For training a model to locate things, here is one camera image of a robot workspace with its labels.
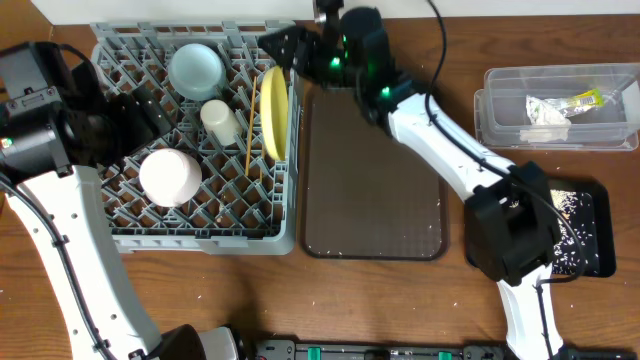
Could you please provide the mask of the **plain wooden chopstick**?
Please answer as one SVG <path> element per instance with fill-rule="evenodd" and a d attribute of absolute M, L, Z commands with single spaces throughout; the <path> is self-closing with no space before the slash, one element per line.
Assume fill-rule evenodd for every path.
<path fill-rule="evenodd" d="M 250 172 L 253 127 L 254 127 L 254 118 L 255 118 L 256 92 L 257 92 L 257 76 L 254 76 L 253 86 L 252 86 L 252 96 L 251 96 L 249 127 L 247 132 L 246 155 L 245 155 L 244 175 L 246 177 L 249 177 L 249 172 Z"/>

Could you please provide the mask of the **yellow plate with crumbs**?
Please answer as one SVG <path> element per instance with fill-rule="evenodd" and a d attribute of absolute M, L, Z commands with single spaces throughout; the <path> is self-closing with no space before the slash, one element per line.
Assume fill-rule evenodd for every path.
<path fill-rule="evenodd" d="M 288 90 L 280 66 L 275 66 L 264 74 L 260 90 L 260 115 L 266 152 L 272 159 L 284 161 L 288 130 Z"/>

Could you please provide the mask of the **light blue bowl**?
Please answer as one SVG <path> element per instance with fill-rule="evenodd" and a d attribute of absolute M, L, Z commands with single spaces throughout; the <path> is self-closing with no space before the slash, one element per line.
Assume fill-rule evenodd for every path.
<path fill-rule="evenodd" d="M 226 68 L 210 47 L 193 43 L 173 54 L 168 76 L 179 95 L 194 101 L 208 101 L 220 96 L 226 83 Z"/>

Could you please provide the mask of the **cream plastic cup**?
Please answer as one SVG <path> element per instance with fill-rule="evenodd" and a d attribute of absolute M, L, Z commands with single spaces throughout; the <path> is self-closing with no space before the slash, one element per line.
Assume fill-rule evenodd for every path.
<path fill-rule="evenodd" d="M 223 146 L 234 144 L 235 136 L 242 134 L 242 126 L 224 101 L 207 101 L 201 107 L 200 118 L 204 128 L 214 134 Z"/>

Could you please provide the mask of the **pink bowl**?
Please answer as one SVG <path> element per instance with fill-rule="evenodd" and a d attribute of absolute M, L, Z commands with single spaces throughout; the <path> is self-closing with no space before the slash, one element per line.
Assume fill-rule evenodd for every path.
<path fill-rule="evenodd" d="M 198 192 L 202 170 L 193 157 L 164 148 L 143 160 L 139 180 L 151 202 L 162 207 L 179 207 Z"/>

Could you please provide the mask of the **green orange snack wrapper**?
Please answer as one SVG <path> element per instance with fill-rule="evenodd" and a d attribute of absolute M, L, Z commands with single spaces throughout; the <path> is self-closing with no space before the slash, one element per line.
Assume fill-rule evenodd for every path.
<path fill-rule="evenodd" d="M 591 89 L 585 93 L 568 98 L 545 99 L 555 110 L 566 118 L 577 116 L 594 108 L 604 106 L 604 99 L 599 89 Z"/>

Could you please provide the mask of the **patterned wooden chopstick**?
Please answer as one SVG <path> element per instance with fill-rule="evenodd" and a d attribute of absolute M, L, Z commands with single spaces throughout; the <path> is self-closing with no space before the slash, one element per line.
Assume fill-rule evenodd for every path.
<path fill-rule="evenodd" d="M 260 155 L 260 173 L 259 173 L 259 181 L 261 184 L 264 183 L 265 177 L 269 173 L 268 163 L 266 161 L 266 146 L 264 144 L 261 145 L 261 155 Z"/>

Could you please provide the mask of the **white wrapper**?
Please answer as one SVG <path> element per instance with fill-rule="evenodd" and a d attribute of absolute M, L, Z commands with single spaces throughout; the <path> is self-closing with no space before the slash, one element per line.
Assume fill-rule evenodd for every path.
<path fill-rule="evenodd" d="M 566 141 L 571 122 L 545 99 L 526 96 L 526 114 L 530 127 L 520 131 L 520 140 L 529 143 Z"/>

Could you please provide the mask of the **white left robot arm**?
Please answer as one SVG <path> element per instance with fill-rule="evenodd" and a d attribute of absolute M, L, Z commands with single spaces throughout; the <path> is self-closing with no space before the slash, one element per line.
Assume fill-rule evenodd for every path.
<path fill-rule="evenodd" d="M 94 64 L 67 44 L 1 53 L 1 189 L 29 231 L 76 359 L 242 359 L 229 327 L 161 332 L 142 306 L 104 210 L 100 172 L 171 131 L 143 87 L 107 98 Z"/>

